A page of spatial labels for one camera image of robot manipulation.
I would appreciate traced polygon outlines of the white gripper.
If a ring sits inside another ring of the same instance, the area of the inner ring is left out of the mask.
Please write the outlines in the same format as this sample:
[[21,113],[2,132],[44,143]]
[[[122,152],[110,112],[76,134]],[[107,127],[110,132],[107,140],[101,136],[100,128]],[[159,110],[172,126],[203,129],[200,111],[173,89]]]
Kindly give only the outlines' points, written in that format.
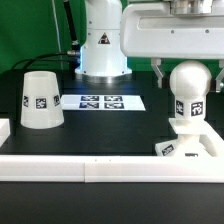
[[152,58],[159,88],[165,77],[161,58],[224,59],[224,1],[201,1],[206,13],[175,9],[178,4],[130,4],[121,19],[121,50],[128,57]]

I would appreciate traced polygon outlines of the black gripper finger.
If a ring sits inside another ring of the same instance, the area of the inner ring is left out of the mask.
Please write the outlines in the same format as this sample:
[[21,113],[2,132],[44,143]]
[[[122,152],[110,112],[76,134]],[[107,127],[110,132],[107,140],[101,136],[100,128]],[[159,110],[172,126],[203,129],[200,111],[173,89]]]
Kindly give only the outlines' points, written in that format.
[[217,75],[216,81],[216,92],[220,92],[224,88],[224,59],[219,61],[219,68],[221,71]]

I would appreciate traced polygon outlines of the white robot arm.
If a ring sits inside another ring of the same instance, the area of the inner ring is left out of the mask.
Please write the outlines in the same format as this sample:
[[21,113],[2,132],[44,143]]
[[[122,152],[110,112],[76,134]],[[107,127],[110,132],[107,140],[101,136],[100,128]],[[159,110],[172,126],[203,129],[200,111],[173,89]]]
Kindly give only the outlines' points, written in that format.
[[164,59],[217,60],[224,88],[224,0],[84,0],[87,37],[80,78],[111,82],[130,72],[127,59],[149,58],[163,86]]

